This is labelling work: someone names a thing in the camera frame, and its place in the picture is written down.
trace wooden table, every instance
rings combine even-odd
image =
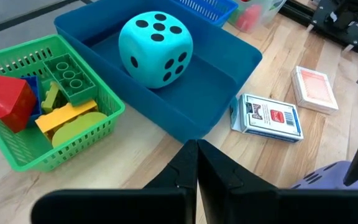
[[[340,110],[326,116],[300,108],[305,139],[298,144],[231,131],[228,111],[205,139],[279,187],[289,187],[321,166],[352,159],[358,146],[358,55],[341,55],[340,46],[305,32],[305,27],[281,15],[251,35],[227,24],[224,29],[264,55],[240,93],[295,103],[290,73],[300,65],[328,74]],[[34,202],[56,189],[141,188],[180,147],[127,106],[114,134],[53,172],[14,172],[0,153],[0,223],[29,223]],[[206,223],[200,195],[197,222]]]

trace blue plastic tray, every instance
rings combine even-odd
[[[118,51],[123,25],[147,11],[175,16],[194,42],[189,67],[158,90],[131,78]],[[262,59],[253,46],[172,1],[101,0],[59,16],[55,25],[121,99],[181,142],[212,129]]]
[[[232,0],[170,0],[181,4],[189,11],[222,27],[238,5]]]

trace clear plastic container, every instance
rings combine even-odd
[[[286,0],[233,0],[239,7],[228,22],[242,32],[253,32],[256,27],[270,22]]]

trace green plastic basket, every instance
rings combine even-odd
[[[125,110],[124,103],[118,96],[60,35],[50,35],[0,50],[0,75],[17,78],[37,75],[43,89],[48,90],[53,77],[48,73],[43,61],[64,54],[70,54],[95,83],[98,94],[94,100],[98,104],[99,111],[108,117],[56,148],[52,147],[38,127],[26,128],[14,134],[0,120],[0,150],[16,171],[50,171],[56,168],[111,133],[118,116]],[[41,100],[44,100],[45,91],[42,93]]]

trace black metal frame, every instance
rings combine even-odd
[[[308,26],[311,24],[311,19],[314,15],[314,10],[310,7],[297,2],[296,0],[287,0],[284,6],[279,11],[280,14],[286,16],[301,25]],[[342,46],[347,46],[348,43],[344,42],[343,40],[339,39],[335,35],[329,34],[319,29],[313,29],[319,35],[322,35],[332,41],[339,43]],[[355,45],[353,51],[358,53],[358,45]]]

